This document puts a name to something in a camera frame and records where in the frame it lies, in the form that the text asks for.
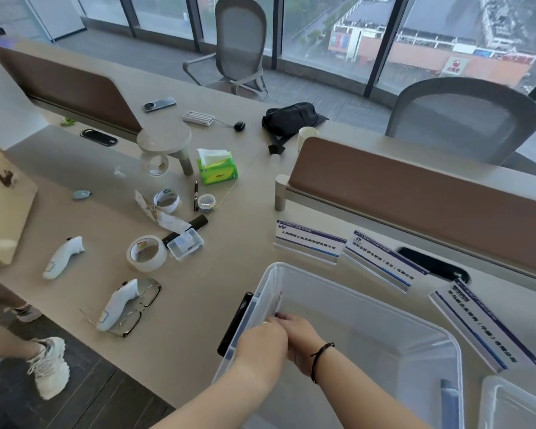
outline desk surface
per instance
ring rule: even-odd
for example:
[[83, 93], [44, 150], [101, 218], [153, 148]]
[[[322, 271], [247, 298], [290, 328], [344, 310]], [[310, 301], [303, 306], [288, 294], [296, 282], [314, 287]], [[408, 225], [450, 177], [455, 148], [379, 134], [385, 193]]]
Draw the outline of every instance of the desk surface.
[[[57, 49], [44, 50], [49, 57], [55, 55], [52, 51]], [[72, 63], [78, 60], [81, 66], [97, 66], [97, 60], [62, 52], [63, 58], [71, 59]], [[195, 178], [185, 177], [176, 160], [172, 160], [171, 169], [163, 177], [152, 178], [141, 170], [135, 144], [123, 142], [105, 148], [75, 135], [72, 130], [78, 128], [52, 125], [7, 151], [8, 158], [36, 182], [39, 191], [14, 262], [0, 269], [2, 284], [178, 407], [210, 384], [221, 362], [216, 347], [243, 294], [256, 289], [270, 264], [286, 262], [448, 329], [462, 349], [466, 427], [476, 426], [481, 381], [491, 371], [429, 302], [427, 295], [442, 284], [440, 281], [426, 280], [403, 295], [346, 259], [332, 266], [273, 245], [277, 218], [340, 236], [350, 235], [354, 227], [290, 202], [284, 212], [274, 210], [275, 177], [290, 174], [297, 149], [293, 139], [284, 155], [269, 156], [269, 139], [260, 127], [268, 105], [145, 72], [140, 74], [123, 66], [114, 69], [123, 78], [129, 75], [130, 90], [143, 89], [141, 86], [147, 82], [156, 81], [165, 95], [178, 100], [177, 107], [156, 112], [164, 126], [168, 111], [170, 116], [195, 110], [214, 114], [225, 122], [246, 121], [242, 133], [220, 125], [191, 125], [193, 139], [188, 150], [193, 164], [198, 147], [227, 149], [233, 152], [240, 174], [236, 182], [202, 188], [203, 193], [214, 194], [220, 203], [210, 223], [200, 231], [204, 248], [183, 262], [168, 259], [164, 266], [147, 274], [157, 279], [163, 290], [127, 339], [96, 331], [79, 309], [91, 318], [97, 317], [121, 282], [141, 274], [126, 262], [129, 244], [146, 234], [163, 237], [168, 233], [145, 217], [134, 202], [133, 191], [152, 196], [161, 189], [174, 188], [183, 200], [176, 215], [190, 220], [197, 215], [192, 211]], [[536, 178], [529, 175], [444, 156], [340, 123], [328, 121], [318, 129], [322, 136], [332, 140], [357, 144], [364, 150], [416, 162], [480, 184], [500, 185], [511, 192], [522, 190], [526, 184], [525, 193], [530, 192], [529, 197], [536, 195], [527, 185], [536, 183]], [[116, 167], [124, 176], [115, 174]], [[93, 196], [86, 201], [72, 201], [71, 193], [77, 189], [90, 190]], [[51, 254], [70, 236], [82, 236], [86, 252], [74, 256], [56, 280], [43, 280], [42, 271]], [[380, 235], [372, 236], [387, 246], [396, 244]], [[503, 292], [489, 301], [489, 306], [523, 340], [531, 340], [528, 345], [536, 349], [536, 294], [487, 274], [470, 272], [473, 288], [483, 299], [501, 286]], [[513, 298], [518, 302], [514, 310]]]

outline tissue box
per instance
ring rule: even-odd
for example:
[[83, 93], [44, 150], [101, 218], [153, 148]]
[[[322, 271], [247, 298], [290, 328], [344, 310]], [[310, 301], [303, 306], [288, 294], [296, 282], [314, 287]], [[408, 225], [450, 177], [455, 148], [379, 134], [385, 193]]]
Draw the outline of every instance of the tissue box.
[[0, 266], [12, 263], [37, 190], [0, 152]]
[[197, 164], [200, 171], [200, 177], [205, 185], [228, 181], [238, 177], [238, 170], [236, 169], [236, 164], [232, 158], [232, 153], [230, 153], [230, 158], [205, 166], [201, 164], [200, 158], [197, 158]]

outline forearm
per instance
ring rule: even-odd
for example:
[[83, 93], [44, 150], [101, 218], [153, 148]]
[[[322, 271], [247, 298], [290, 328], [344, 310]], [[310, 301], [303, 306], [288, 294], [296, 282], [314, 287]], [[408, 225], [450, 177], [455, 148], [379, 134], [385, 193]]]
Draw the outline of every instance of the forearm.
[[258, 382], [254, 374], [233, 366], [219, 381], [153, 429], [238, 429], [269, 393], [270, 389]]
[[317, 362], [316, 380], [344, 429], [432, 429], [334, 348]]

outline brown desk divider panel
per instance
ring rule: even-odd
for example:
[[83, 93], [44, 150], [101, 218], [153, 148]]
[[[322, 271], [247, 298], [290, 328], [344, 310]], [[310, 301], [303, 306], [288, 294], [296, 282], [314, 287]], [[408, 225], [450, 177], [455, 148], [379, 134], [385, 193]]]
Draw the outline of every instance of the brown desk divider panel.
[[381, 221], [536, 273], [536, 201], [321, 138], [289, 185]]
[[0, 63], [31, 98], [134, 134], [142, 129], [109, 78], [1, 46]]

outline black bracelet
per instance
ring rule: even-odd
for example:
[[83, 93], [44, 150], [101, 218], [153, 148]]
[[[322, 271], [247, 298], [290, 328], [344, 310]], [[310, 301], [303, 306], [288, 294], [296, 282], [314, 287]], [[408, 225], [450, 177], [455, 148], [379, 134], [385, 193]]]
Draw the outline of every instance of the black bracelet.
[[311, 364], [311, 380], [317, 385], [318, 382], [315, 380], [315, 365], [316, 363], [318, 362], [318, 359], [320, 359], [320, 356], [322, 355], [322, 353], [328, 349], [329, 347], [332, 347], [332, 348], [335, 348], [336, 347], [336, 344], [333, 343], [333, 342], [329, 342], [329, 343], [326, 343], [324, 346], [322, 346], [320, 348], [320, 350], [316, 353], [313, 353], [312, 355], [310, 355], [310, 357], [314, 357], [314, 361], [312, 362]]

